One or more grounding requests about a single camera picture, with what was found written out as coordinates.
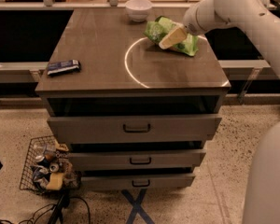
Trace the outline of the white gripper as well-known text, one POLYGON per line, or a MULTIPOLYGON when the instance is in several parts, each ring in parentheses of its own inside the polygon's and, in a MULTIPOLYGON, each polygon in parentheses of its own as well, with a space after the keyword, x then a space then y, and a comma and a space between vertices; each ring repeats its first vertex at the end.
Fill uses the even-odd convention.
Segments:
POLYGON ((202 0, 192 5, 184 15, 183 24, 185 27, 174 27, 161 40, 159 43, 161 49, 168 49, 185 40, 188 36, 187 31, 192 35, 203 35, 219 28, 221 26, 221 18, 215 12, 214 1, 202 0))

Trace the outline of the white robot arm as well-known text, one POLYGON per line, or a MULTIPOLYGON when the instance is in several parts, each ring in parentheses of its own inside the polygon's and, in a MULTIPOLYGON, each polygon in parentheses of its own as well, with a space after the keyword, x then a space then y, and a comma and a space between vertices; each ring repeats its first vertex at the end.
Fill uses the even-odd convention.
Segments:
MULTIPOLYGON (((162 49, 216 28, 241 29, 280 79, 280 19, 269 0, 202 0, 160 42, 162 49)), ((242 224, 280 224, 280 121, 262 137, 247 180, 242 224)))

